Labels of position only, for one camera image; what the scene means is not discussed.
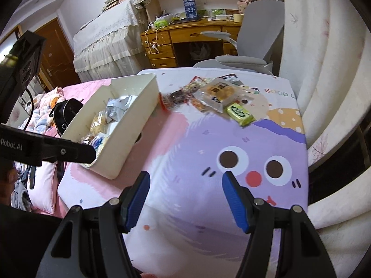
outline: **blue paper bag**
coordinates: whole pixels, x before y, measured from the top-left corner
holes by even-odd
[[[183,0],[185,16],[187,19],[197,18],[197,8],[195,0]]]

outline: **white plastic bin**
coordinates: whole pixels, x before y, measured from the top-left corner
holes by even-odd
[[[110,85],[102,85],[77,113],[62,139],[79,142],[89,133],[94,116],[106,108],[110,98],[124,95],[137,95],[123,118],[110,124],[108,138],[95,162],[87,166],[81,164],[107,179],[114,179],[120,173],[124,162],[158,103],[158,85],[153,73],[132,75],[112,79]]]

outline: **pink bed sheet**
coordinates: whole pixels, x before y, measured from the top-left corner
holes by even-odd
[[[66,99],[75,98],[84,104],[88,101],[88,99],[95,93],[95,91],[101,85],[109,85],[109,84],[111,84],[111,79],[93,80],[93,81],[88,81],[88,82],[84,82],[81,84],[70,85],[63,89],[64,97]],[[51,136],[51,137],[59,137],[55,127],[52,127],[51,129],[47,130],[46,135]],[[68,211],[68,207],[64,204],[63,200],[59,197],[57,193],[56,202],[55,202],[55,212],[53,214],[50,214],[40,209],[35,209],[33,212],[40,213],[40,214],[46,214],[46,215],[53,215],[59,218],[63,218],[66,216],[67,211]]]

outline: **red cartoon nose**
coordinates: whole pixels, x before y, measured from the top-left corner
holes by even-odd
[[[245,180],[250,187],[258,187],[262,183],[262,175],[257,171],[250,171]]]

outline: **yellow cup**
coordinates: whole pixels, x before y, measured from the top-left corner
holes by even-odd
[[[234,13],[233,14],[233,21],[236,23],[242,23],[244,14],[242,13]]]

